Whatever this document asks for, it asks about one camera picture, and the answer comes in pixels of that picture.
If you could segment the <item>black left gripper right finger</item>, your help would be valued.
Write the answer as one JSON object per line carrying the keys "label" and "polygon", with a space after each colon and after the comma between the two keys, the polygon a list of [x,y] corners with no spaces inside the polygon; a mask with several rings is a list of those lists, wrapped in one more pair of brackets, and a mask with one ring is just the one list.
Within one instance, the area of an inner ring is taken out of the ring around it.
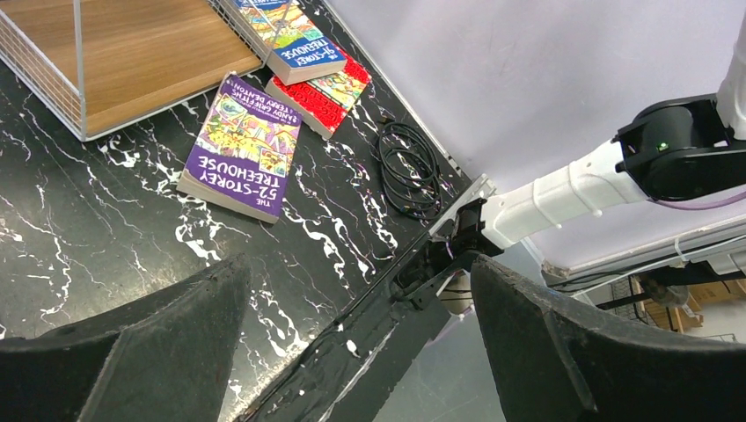
{"label": "black left gripper right finger", "polygon": [[636,323],[487,256],[471,269],[508,421],[742,421],[745,347]]}

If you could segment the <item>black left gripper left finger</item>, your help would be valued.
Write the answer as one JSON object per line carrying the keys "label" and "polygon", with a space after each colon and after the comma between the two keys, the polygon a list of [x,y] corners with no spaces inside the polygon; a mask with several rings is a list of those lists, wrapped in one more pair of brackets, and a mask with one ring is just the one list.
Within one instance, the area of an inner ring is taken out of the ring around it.
{"label": "black left gripper left finger", "polygon": [[3,340],[2,420],[217,420],[251,281],[238,254],[37,338]]}

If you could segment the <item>purple 52-storey treehouse book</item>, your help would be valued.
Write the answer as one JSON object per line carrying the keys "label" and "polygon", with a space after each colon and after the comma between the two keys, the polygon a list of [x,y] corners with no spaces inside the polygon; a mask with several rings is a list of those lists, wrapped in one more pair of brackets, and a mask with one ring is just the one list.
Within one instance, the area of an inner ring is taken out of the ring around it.
{"label": "purple 52-storey treehouse book", "polygon": [[253,219],[281,217],[302,116],[234,72],[220,83],[177,190]]}

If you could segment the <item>white wire wooden shelf rack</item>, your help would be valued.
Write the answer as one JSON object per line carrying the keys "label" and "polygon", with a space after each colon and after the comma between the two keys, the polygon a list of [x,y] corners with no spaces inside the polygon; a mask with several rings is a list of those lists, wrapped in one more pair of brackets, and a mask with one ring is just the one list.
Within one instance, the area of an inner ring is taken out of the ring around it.
{"label": "white wire wooden shelf rack", "polygon": [[1,59],[88,142],[253,73],[268,55],[226,1],[4,1]]}

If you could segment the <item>blue 91-storey treehouse book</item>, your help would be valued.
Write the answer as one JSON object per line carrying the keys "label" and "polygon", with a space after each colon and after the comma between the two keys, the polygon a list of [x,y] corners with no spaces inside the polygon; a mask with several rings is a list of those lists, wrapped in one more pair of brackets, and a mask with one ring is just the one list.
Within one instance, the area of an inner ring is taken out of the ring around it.
{"label": "blue 91-storey treehouse book", "polygon": [[342,71],[347,58],[297,1],[222,1],[232,27],[286,85]]}

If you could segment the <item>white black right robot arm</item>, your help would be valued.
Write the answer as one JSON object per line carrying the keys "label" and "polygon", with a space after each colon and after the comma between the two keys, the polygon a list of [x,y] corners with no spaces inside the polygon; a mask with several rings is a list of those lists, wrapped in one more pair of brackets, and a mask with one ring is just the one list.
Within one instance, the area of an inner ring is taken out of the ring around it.
{"label": "white black right robot arm", "polygon": [[745,31],[713,94],[648,106],[568,165],[480,201],[479,235],[500,250],[607,207],[695,200],[745,183]]}

